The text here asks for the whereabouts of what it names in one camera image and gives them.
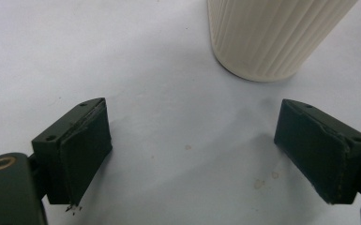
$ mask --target white container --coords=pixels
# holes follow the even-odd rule
[[[219,62],[255,82],[288,78],[357,0],[208,0]]]

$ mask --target white surface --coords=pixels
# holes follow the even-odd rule
[[[357,0],[208,0],[212,49],[256,82],[293,76]]]
[[[43,129],[97,97],[114,154],[75,216],[44,200],[51,225],[360,224],[361,197],[326,205],[273,136],[283,98],[361,131],[361,1],[273,83],[216,61],[205,0],[0,1],[0,154],[31,154]]]

